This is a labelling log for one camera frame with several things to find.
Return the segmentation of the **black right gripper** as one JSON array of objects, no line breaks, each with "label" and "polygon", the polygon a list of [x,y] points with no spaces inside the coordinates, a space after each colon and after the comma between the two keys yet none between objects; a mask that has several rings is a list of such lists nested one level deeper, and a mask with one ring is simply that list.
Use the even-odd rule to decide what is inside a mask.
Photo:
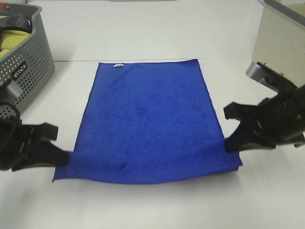
[{"label": "black right gripper", "polygon": [[226,152],[275,149],[276,146],[305,144],[305,87],[291,89],[258,105],[232,102],[224,107],[226,119],[243,121],[254,114],[257,130],[239,124],[224,141]]}]

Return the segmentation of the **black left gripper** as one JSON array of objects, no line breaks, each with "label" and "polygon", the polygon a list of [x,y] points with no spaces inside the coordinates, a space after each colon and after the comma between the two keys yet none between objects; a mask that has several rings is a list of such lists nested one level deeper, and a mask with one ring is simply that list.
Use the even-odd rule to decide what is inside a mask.
[{"label": "black left gripper", "polygon": [[18,171],[34,167],[64,166],[69,161],[69,153],[52,143],[40,143],[30,151],[30,140],[57,140],[57,126],[49,123],[40,125],[22,125],[19,110],[10,103],[1,103],[15,115],[0,120],[0,168]]}]

